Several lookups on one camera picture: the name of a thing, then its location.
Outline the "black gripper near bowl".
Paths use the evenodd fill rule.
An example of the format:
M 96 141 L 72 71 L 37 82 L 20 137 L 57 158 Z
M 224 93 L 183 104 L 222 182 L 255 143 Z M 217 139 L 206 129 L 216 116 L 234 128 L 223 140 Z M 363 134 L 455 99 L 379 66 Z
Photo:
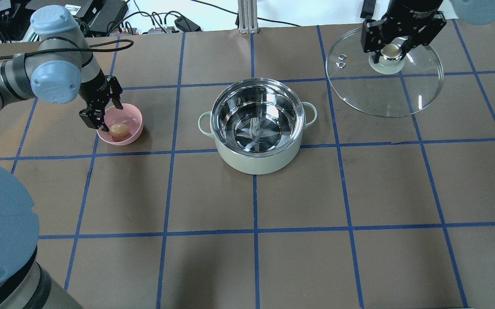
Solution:
M 82 83 L 79 95 L 85 101 L 86 108 L 79 112 L 80 118 L 88 128 L 109 132 L 104 119 L 106 106 L 112 102 L 116 109 L 123 110 L 121 94 L 122 86 L 115 76 L 96 76 Z

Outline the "black gripper holding lid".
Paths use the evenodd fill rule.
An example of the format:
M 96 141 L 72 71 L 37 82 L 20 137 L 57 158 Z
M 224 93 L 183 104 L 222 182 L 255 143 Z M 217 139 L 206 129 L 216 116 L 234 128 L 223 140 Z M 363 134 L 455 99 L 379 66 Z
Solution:
M 383 49 L 396 38 L 406 37 L 401 53 L 412 64 L 412 49 L 432 43 L 447 21 L 439 10 L 441 0 L 391 0 L 387 11 L 379 20 L 373 19 L 376 1 L 362 4 L 361 46 L 365 53 L 372 52 L 371 64 L 379 64 Z

